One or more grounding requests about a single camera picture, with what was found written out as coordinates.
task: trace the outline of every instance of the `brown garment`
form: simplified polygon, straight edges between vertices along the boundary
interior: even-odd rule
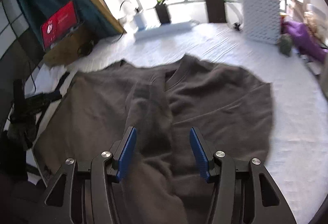
[[[35,153],[56,172],[68,157],[82,161],[109,150],[128,126],[136,127],[137,144],[116,185],[122,223],[204,223],[213,185],[199,176],[190,128],[234,158],[265,160],[270,85],[243,68],[191,56],[153,68],[120,61],[79,72]]]

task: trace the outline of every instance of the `blue rubber grip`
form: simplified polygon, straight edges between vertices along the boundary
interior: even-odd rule
[[[121,179],[124,178],[124,176],[126,175],[128,166],[132,158],[133,150],[136,145],[136,141],[137,141],[137,130],[133,128],[124,146],[122,154],[118,160],[118,170],[116,174],[116,179],[118,182],[120,182]]]
[[[191,149],[194,153],[194,157],[196,159],[199,173],[201,177],[203,177],[206,182],[208,182],[210,179],[210,174],[208,171],[208,160],[193,128],[190,130],[189,133],[189,141]]]

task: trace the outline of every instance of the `purple fabric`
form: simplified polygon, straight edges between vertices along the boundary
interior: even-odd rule
[[[301,54],[306,54],[318,60],[322,64],[325,62],[326,51],[324,51],[310,36],[308,28],[304,23],[296,21],[285,21],[284,33],[288,33],[294,45]]]

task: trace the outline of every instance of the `silver screw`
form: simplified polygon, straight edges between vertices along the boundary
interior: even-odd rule
[[[102,152],[102,153],[101,153],[101,156],[102,156],[102,157],[105,157],[105,158],[106,158],[106,157],[110,157],[110,156],[111,156],[111,152],[109,152],[109,151]]]
[[[215,155],[216,155],[217,157],[225,157],[225,153],[224,153],[223,151],[217,151],[217,152],[215,153]]]
[[[71,165],[71,164],[74,163],[74,159],[73,158],[68,158],[68,159],[66,159],[65,163],[66,163],[66,165]]]
[[[253,158],[252,163],[255,165],[259,165],[259,164],[261,164],[261,160],[259,160],[258,158]]]

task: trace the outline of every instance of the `white perforated basket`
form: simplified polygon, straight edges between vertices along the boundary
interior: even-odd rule
[[[243,0],[244,32],[253,40],[275,44],[280,36],[280,0]]]

